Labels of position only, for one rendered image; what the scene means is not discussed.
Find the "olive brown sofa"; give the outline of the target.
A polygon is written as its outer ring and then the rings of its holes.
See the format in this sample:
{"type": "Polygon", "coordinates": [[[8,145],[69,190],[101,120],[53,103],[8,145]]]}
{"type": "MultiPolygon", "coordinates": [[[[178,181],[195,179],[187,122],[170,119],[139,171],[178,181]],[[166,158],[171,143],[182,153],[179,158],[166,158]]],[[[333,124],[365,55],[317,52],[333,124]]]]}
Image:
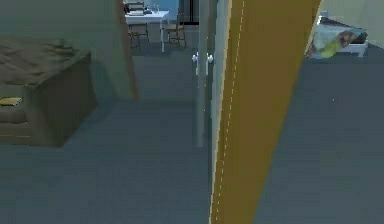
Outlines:
{"type": "Polygon", "coordinates": [[[0,36],[0,144],[63,145],[95,109],[91,52],[63,39],[0,36]]]}

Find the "grey room door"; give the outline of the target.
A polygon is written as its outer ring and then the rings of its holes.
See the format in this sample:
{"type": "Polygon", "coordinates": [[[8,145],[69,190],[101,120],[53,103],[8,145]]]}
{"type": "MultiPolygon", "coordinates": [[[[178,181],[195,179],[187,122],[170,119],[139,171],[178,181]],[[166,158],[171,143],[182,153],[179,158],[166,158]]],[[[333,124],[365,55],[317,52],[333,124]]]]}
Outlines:
{"type": "Polygon", "coordinates": [[[204,145],[205,122],[205,83],[207,60],[207,34],[208,34],[209,0],[199,0],[199,45],[198,45],[198,95],[197,95],[197,146],[204,145]]]}

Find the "white table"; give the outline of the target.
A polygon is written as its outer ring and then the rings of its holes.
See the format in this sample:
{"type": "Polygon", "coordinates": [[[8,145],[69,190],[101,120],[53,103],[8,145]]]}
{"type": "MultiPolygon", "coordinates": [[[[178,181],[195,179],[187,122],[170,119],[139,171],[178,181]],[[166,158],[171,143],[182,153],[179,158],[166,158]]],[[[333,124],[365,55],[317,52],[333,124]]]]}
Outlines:
{"type": "Polygon", "coordinates": [[[125,21],[128,25],[135,23],[158,23],[160,30],[160,43],[161,43],[161,52],[165,52],[165,22],[169,22],[170,11],[158,11],[152,12],[151,14],[132,14],[129,13],[125,16],[125,21]]]}

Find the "wooden chair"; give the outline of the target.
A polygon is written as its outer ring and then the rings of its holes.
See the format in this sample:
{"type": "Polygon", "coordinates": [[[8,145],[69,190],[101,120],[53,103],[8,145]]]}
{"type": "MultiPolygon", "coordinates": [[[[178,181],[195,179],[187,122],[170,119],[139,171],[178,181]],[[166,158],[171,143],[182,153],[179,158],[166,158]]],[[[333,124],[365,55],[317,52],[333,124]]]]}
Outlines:
{"type": "Polygon", "coordinates": [[[144,37],[147,41],[150,41],[148,24],[147,23],[135,23],[128,25],[128,36],[130,38],[130,45],[132,48],[140,48],[140,38],[144,37]]]}
{"type": "Polygon", "coordinates": [[[183,17],[184,13],[181,9],[178,9],[177,15],[176,15],[176,22],[173,24],[167,24],[163,31],[167,34],[167,42],[169,44],[177,44],[178,46],[186,47],[186,34],[184,25],[181,22],[181,19],[183,17]]]}

